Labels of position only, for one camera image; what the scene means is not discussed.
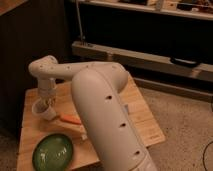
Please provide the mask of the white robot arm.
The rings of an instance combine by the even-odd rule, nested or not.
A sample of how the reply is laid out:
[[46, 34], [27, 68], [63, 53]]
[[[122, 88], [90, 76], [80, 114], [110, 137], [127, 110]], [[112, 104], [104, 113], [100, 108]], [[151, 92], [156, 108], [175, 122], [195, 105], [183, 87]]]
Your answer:
[[119, 97], [128, 82], [128, 72], [121, 64], [60, 64], [48, 55], [31, 62], [29, 72], [37, 78], [40, 96], [32, 111], [47, 120], [55, 117], [55, 81], [71, 82], [76, 111], [105, 171], [157, 171]]

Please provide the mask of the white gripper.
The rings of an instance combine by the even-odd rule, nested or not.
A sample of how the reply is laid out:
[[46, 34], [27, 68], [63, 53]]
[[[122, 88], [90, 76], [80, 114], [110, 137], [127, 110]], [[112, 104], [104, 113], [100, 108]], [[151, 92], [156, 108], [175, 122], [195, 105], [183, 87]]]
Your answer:
[[[50, 79], [39, 79], [38, 80], [38, 94], [41, 98], [48, 99], [49, 105], [54, 107], [56, 104], [56, 83], [55, 80]], [[47, 108], [46, 100], [41, 99], [42, 109], [45, 110]]]

